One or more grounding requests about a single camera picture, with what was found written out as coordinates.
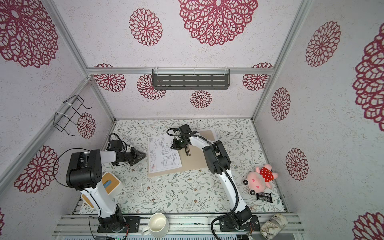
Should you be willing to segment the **beige manila folder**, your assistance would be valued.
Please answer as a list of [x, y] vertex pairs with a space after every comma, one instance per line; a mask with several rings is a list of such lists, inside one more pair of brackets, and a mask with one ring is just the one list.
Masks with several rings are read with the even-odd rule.
[[148, 177], [157, 177], [161, 175], [167, 175], [167, 174], [174, 174], [174, 173], [180, 173], [185, 172], [189, 170], [199, 170], [204, 169], [207, 167], [206, 160], [204, 157], [204, 154], [202, 150], [196, 146], [190, 146], [190, 155], [188, 156], [187, 153], [184, 150], [177, 150], [179, 152], [182, 167], [178, 169], [168, 170], [165, 172], [160, 172], [156, 174], [149, 174], [149, 167], [148, 167]]

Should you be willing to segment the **white technical drawing sheet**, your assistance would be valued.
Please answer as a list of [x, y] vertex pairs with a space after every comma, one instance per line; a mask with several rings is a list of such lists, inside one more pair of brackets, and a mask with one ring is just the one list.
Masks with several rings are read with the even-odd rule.
[[172, 136], [167, 134], [149, 137], [149, 174], [156, 174], [182, 167], [179, 152], [171, 149], [173, 139]]

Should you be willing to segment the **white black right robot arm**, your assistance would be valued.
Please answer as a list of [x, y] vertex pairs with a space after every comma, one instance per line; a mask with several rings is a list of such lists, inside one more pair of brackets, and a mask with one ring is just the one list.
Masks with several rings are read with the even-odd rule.
[[168, 129], [167, 135], [174, 138], [171, 146], [172, 150], [187, 149], [188, 146], [194, 146], [202, 150], [208, 169], [223, 185], [230, 203], [231, 215], [252, 216], [250, 208], [241, 197], [235, 184], [231, 171], [231, 160], [221, 141], [212, 142], [199, 132], [192, 131], [187, 124], [179, 128]]

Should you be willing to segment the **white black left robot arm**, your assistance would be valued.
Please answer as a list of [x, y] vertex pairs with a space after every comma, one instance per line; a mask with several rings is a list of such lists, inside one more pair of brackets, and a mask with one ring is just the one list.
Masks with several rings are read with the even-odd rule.
[[113, 166], [129, 164], [133, 166], [147, 156], [124, 141], [108, 140], [107, 150], [76, 152], [71, 155], [66, 174], [68, 187], [80, 191], [99, 211], [99, 218], [104, 220], [118, 214], [118, 205], [113, 202], [102, 183], [102, 164]]

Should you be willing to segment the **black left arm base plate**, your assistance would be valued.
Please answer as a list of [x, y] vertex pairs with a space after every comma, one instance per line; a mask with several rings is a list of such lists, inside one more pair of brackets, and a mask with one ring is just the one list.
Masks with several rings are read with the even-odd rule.
[[137, 233], [141, 218], [137, 216], [124, 217], [120, 209], [109, 217], [98, 218], [99, 227], [97, 233]]

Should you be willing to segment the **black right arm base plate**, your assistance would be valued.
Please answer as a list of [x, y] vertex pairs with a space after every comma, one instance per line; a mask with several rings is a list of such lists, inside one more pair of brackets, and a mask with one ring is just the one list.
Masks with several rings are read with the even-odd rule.
[[252, 214], [249, 207], [219, 221], [222, 232], [254, 232], [261, 229], [258, 217]]

